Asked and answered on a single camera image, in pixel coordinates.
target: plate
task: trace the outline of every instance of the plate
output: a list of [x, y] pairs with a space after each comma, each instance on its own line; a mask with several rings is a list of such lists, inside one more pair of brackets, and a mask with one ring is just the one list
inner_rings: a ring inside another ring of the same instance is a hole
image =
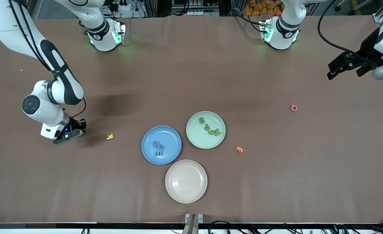
[[188, 120], [185, 131], [193, 145], [201, 149], [211, 149], [223, 141], [226, 134], [226, 126], [217, 114], [210, 111], [202, 111], [194, 114]]
[[193, 160], [174, 163], [166, 174], [167, 192], [177, 202], [195, 202], [203, 196], [206, 188], [206, 171]]
[[150, 163], [156, 165], [171, 163], [180, 151], [180, 135], [169, 126], [153, 127], [142, 139], [142, 154]]

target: blue plate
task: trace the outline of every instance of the blue plate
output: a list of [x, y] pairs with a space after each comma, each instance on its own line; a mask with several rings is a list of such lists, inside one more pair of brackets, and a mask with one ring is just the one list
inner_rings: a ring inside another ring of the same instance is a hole
[[171, 163], [180, 151], [180, 135], [169, 126], [153, 127], [142, 139], [142, 154], [150, 163], [156, 165]]

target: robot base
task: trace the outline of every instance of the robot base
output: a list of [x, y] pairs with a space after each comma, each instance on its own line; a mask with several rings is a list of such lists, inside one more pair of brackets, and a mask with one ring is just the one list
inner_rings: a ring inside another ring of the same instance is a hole
[[261, 38], [262, 41], [270, 44], [275, 49], [288, 49], [296, 40], [299, 31], [297, 30], [296, 33], [289, 32], [285, 35], [286, 37], [284, 37], [284, 35], [276, 29], [278, 19], [278, 16], [274, 16], [272, 19], [266, 20], [265, 23], [260, 22], [262, 23], [260, 30], [266, 31], [261, 32]]
[[61, 145], [65, 142], [70, 141], [76, 137], [80, 137], [86, 134], [86, 121], [81, 119], [76, 121], [74, 119], [70, 119], [70, 122], [67, 126], [64, 127], [62, 132], [59, 134], [57, 139], [53, 140], [53, 144]]

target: brown table surface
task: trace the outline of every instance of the brown table surface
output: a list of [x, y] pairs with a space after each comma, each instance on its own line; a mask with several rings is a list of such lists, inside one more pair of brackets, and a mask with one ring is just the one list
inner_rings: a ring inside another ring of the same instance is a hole
[[[317, 21], [307, 17], [298, 41], [278, 51], [240, 19], [133, 19], [124, 46], [99, 52], [77, 20], [37, 20], [83, 84], [87, 134], [60, 146], [40, 136], [20, 103], [51, 76], [1, 44], [0, 222], [183, 222], [185, 213], [207, 222], [379, 222], [383, 81], [354, 71], [328, 81], [341, 51], [319, 38]], [[322, 31], [357, 50], [376, 27], [370, 16], [325, 17]], [[65, 108], [74, 114], [83, 104]], [[211, 150], [185, 133], [207, 110], [227, 127]], [[181, 135], [176, 161], [207, 172], [195, 203], [167, 194], [172, 163], [156, 166], [141, 153], [158, 125]]]

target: green plate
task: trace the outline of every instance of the green plate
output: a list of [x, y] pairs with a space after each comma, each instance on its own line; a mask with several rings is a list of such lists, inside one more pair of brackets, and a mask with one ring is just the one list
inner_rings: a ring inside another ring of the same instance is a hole
[[217, 114], [202, 111], [188, 120], [185, 131], [193, 145], [206, 150], [218, 146], [223, 141], [226, 126]]

